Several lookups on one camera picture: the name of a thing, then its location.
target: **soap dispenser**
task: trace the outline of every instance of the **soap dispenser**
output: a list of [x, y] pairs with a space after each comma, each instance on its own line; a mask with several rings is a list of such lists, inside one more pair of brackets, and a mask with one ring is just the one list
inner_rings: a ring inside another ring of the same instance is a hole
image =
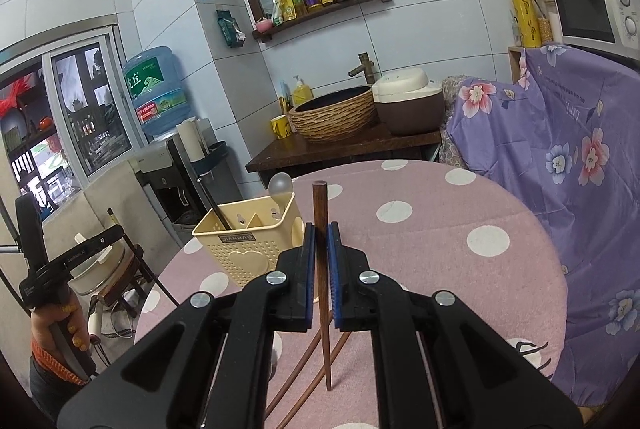
[[300, 78], [299, 75], [296, 75], [295, 79], [296, 87], [291, 92], [291, 97], [293, 98], [293, 105], [298, 106], [303, 102], [313, 99], [314, 94], [311, 91], [311, 88], [307, 84], [305, 84], [305, 82]]

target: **black sleeve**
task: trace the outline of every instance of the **black sleeve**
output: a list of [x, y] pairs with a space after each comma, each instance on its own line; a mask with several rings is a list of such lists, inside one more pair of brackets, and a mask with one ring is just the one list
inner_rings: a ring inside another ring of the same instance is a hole
[[44, 369], [33, 356], [30, 359], [29, 379], [34, 403], [54, 423], [58, 419], [62, 406], [82, 389], [81, 385], [59, 379]]

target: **silver screw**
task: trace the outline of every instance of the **silver screw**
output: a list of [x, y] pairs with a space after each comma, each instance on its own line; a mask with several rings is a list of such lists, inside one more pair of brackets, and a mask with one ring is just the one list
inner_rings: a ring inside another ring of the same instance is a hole
[[360, 280], [364, 284], [376, 284], [378, 281], [380, 281], [380, 276], [373, 270], [365, 270], [360, 274]]
[[279, 270], [267, 274], [267, 283], [269, 284], [282, 284], [285, 281], [287, 281], [287, 274]]
[[197, 294], [193, 294], [191, 296], [189, 302], [194, 308], [202, 308], [203, 306], [206, 306], [211, 302], [211, 298], [209, 297], [209, 294], [198, 292]]
[[440, 306], [451, 306], [456, 302], [456, 296], [454, 296], [451, 292], [443, 290], [442, 292], [438, 292], [436, 294], [436, 303]]

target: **bronze faucet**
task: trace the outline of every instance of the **bronze faucet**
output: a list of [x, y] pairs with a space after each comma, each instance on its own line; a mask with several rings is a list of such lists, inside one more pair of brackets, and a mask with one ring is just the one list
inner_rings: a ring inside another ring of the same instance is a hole
[[367, 84], [372, 85], [376, 82], [376, 76], [373, 73], [373, 61], [369, 59], [369, 54], [367, 52], [358, 54], [358, 58], [360, 59], [360, 66], [351, 70], [349, 72], [349, 77], [355, 77], [360, 72], [364, 72], [364, 78], [367, 80]]

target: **hand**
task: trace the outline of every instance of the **hand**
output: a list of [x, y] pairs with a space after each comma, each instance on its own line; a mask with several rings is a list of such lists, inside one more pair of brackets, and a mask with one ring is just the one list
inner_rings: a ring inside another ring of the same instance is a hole
[[78, 296], [72, 290], [70, 290], [68, 304], [47, 304], [41, 308], [36, 308], [31, 313], [31, 335], [40, 347], [60, 364], [65, 364], [65, 359], [62, 356], [62, 352], [56, 347], [49, 327], [53, 323], [64, 321], [67, 318], [66, 329], [74, 336], [74, 346], [81, 351], [87, 351], [90, 345], [89, 332], [82, 315], [82, 307], [78, 301]]

